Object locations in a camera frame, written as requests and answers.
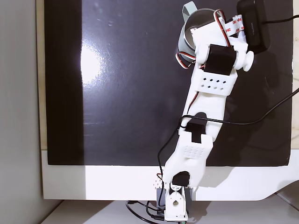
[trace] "metal cup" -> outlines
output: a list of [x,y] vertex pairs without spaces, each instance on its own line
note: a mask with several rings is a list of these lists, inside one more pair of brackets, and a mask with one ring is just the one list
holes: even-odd
[[[178,50],[195,56],[195,44],[193,42],[191,29],[199,28],[214,22],[214,10],[209,8],[197,9],[194,2],[183,6],[184,26],[178,40]],[[185,60],[192,62],[192,59],[182,56]]]

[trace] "robotic arm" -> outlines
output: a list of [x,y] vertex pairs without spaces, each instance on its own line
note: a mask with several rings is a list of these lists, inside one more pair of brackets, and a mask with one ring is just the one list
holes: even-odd
[[[234,17],[230,24],[225,24],[221,10],[216,10],[214,16],[215,22],[191,30],[196,59],[183,115],[223,120],[226,97],[237,80],[237,70],[249,71],[254,53],[247,52],[243,31],[237,32],[238,37],[228,36],[231,31],[228,26],[240,24],[241,15]],[[188,219],[185,192],[198,187],[221,126],[211,121],[182,120],[176,149],[164,167],[166,221]]]

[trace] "white frame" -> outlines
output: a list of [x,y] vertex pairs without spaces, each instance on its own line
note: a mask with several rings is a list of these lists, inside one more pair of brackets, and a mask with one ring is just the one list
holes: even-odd
[[[82,200],[155,200],[161,186],[158,167],[124,166],[51,166],[47,159],[45,113],[45,56],[43,0],[36,0],[37,56],[43,196],[45,199]],[[294,1],[294,14],[299,12]],[[299,21],[294,21],[294,82],[299,87]],[[293,111],[299,110],[299,96]],[[284,167],[207,167],[193,199],[202,201],[261,200],[299,180],[299,114],[292,118],[290,163]]]

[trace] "cup handle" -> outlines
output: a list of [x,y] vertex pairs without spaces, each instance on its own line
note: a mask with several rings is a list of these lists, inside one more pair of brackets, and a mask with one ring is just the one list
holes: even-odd
[[184,4],[183,10],[182,10],[184,22],[186,22],[187,19],[189,18],[189,16],[192,13],[194,13],[196,10],[197,10],[197,8],[193,1],[190,1],[187,4]]

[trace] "glossy black surface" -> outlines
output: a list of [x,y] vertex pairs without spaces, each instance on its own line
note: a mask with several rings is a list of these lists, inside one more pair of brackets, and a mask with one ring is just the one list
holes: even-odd
[[[48,162],[157,166],[182,114],[192,69],[176,62],[187,0],[45,0]],[[237,0],[195,0],[236,14]],[[292,1],[265,2],[268,19]],[[292,22],[270,26],[271,47],[238,72],[225,119],[260,118],[292,91]],[[223,125],[208,166],[288,164],[291,101],[254,126]],[[162,153],[175,149],[177,138]]]

